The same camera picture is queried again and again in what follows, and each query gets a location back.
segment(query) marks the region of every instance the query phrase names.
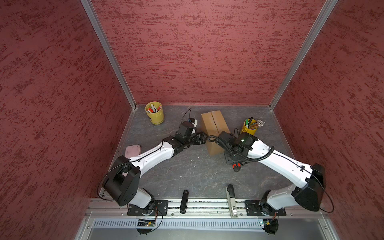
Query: side wall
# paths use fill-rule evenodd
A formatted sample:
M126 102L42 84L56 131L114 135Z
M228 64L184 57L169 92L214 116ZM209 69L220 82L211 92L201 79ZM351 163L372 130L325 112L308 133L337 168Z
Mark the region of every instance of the side wall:
M326 167L345 240L384 236L383 39L383 1L339 1L275 108L295 157Z
M93 0L137 103L268 105L325 0Z
M80 1L0 19L0 239L72 240L130 105Z

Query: robotic arm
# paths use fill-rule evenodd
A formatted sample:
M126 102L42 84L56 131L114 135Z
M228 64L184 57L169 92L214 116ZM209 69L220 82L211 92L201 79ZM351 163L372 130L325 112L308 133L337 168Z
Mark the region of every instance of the robotic arm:
M180 124L175 136L169 136L157 145L130 159L121 156L103 181L104 189L120 205L133 204L146 215L154 208L154 197L145 189L139 189L139 179L149 169L160 162L174 157L184 148L216 142L224 151L228 161L233 163L260 162L280 173L293 184L280 190L264 193L259 210L265 215L273 215L282 207L300 205L310 211L318 211L325 188L325 169L319 164L310 166L296 161L269 147L257 137L243 132L238 137L226 132L219 136L208 136L196 131L197 120L189 118Z

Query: yellow cup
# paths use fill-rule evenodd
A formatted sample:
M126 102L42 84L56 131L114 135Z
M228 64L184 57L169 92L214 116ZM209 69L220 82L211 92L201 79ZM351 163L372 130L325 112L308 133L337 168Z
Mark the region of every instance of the yellow cup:
M151 104L155 106L156 109L161 106L161 109L157 113L149 113L147 111L148 108L151 108ZM151 121L152 124L158 125L164 122L164 112L163 112L163 106L159 102L150 102L145 106L145 112L147 113L149 120Z
M243 128L241 129L241 132L247 132L247 133L249 133L249 134L251 134L251 135L254 135L255 132L256 132L256 130L257 130L257 128L256 128L256 129L249 129L249 128L247 128L247 126L245 125L245 121L244 121ZM252 122L250 123L250 125L251 125L252 123L255 123L255 122L256 122L256 120L252 119Z

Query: brown box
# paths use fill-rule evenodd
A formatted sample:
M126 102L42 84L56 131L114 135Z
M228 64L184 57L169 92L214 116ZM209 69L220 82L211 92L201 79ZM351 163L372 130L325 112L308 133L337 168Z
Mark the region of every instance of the brown box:
M224 120L220 111L212 111L201 114L201 130L208 135L218 136L222 131L230 133L227 123ZM216 142L206 143L209 155L223 153L224 149L221 148Z

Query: red wall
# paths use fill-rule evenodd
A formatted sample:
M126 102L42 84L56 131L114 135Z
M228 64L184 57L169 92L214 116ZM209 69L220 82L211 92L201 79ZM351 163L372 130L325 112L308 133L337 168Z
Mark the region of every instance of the red wall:
M0 19L0 239L72 240L130 106L80 1Z
M324 0L93 0L137 103L269 104Z
M384 236L383 40L382 0L339 1L275 108L295 157L326 167L342 239Z

